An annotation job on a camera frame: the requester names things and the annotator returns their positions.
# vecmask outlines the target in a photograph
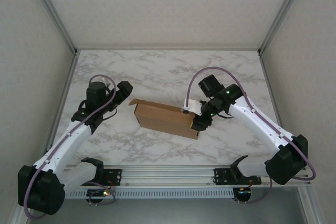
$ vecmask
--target brown cardboard box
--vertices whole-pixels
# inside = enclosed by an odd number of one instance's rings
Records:
[[[141,127],[198,139],[198,131],[190,128],[195,114],[184,114],[178,107],[139,99],[133,99],[129,105],[134,104],[134,114]]]

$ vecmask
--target black bracket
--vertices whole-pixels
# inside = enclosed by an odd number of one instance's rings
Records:
[[[261,185],[261,179],[257,176],[241,177],[239,180],[235,180],[231,175],[231,168],[216,168],[214,169],[214,183],[216,186],[224,185]]]
[[[238,164],[247,156],[242,156],[234,161],[230,168],[214,169],[214,183],[218,185],[261,185],[261,179],[258,176],[244,177],[238,169]]]
[[[35,166],[24,165],[17,174],[18,203],[24,204],[26,190],[31,178],[36,173]],[[62,206],[65,199],[64,185],[58,180],[52,170],[41,171],[33,183],[28,197],[28,208],[55,214]]]
[[[302,136],[293,137],[292,143],[308,157],[308,141]],[[301,171],[307,164],[300,154],[291,146],[279,146],[279,151],[265,162],[266,172],[276,183],[284,185]]]
[[[115,93],[116,95],[113,98],[113,101],[85,122],[85,125],[90,126],[92,134],[103,121],[103,115],[108,111],[113,111],[132,93],[133,90],[132,85],[130,85],[128,81],[121,81],[118,83],[117,87],[119,90]],[[110,91],[103,82],[91,82],[86,90],[86,100],[79,104],[78,111],[74,113],[71,121],[82,122],[85,120],[90,113],[108,102],[113,96],[113,92],[114,89]]]
[[[111,184],[114,186],[120,186],[122,169],[104,169],[102,180],[99,181],[103,186],[110,187]]]
[[[92,181],[96,182],[96,183],[101,182],[101,180],[103,179],[103,173],[104,173],[104,163],[103,163],[103,161],[100,161],[98,159],[91,158],[91,157],[86,157],[86,158],[82,159],[81,162],[86,162],[86,163],[90,163],[90,164],[94,165],[96,167],[96,174],[95,174],[95,177]]]

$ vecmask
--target marble surface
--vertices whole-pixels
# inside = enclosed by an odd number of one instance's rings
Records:
[[[79,57],[56,138],[64,132],[80,101],[85,99],[88,81],[94,74],[106,74],[116,83],[129,81],[134,89],[118,106],[118,114],[99,126],[69,164],[78,164],[88,156],[107,165],[229,165],[242,155],[267,155],[263,143],[236,119],[216,117],[211,127],[200,132],[198,140],[139,126],[133,114],[135,106],[128,106],[131,99],[180,106],[192,76],[208,66],[231,71],[254,103],[275,120],[255,51],[85,50]],[[207,71],[196,78],[191,99],[206,99],[197,83],[211,73],[225,86],[234,83],[221,71]]]

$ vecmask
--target white wall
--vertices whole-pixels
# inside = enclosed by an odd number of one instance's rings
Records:
[[[284,0],[51,0],[77,48],[258,49]]]
[[[17,172],[45,147],[71,54],[40,0],[0,0],[0,223],[17,201]]]
[[[264,61],[285,128],[309,141],[312,184],[336,223],[336,0],[295,0]]]

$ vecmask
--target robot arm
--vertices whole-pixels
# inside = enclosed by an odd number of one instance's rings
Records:
[[[26,191],[29,184],[33,183],[27,207],[53,215],[63,204],[66,193],[90,180],[101,182],[103,162],[97,159],[85,158],[74,169],[67,172],[64,169],[77,149],[104,120],[103,115],[120,105],[133,89],[127,81],[120,82],[117,87],[119,90],[113,96],[114,90],[110,91],[105,83],[89,83],[87,99],[81,102],[62,137],[33,166],[23,166],[19,171],[19,205],[24,206]]]
[[[195,118],[192,129],[203,131],[212,123],[212,117],[225,111],[241,121],[252,131],[268,148],[268,157],[241,157],[231,165],[231,174],[235,180],[250,176],[270,176],[275,182],[284,185],[293,178],[306,163],[297,151],[286,141],[292,141],[307,157],[308,141],[302,135],[295,137],[284,130],[245,97],[239,86],[232,84],[225,88],[217,79],[210,75],[198,84],[204,94],[210,98],[208,102],[191,100],[183,111],[194,112]]]

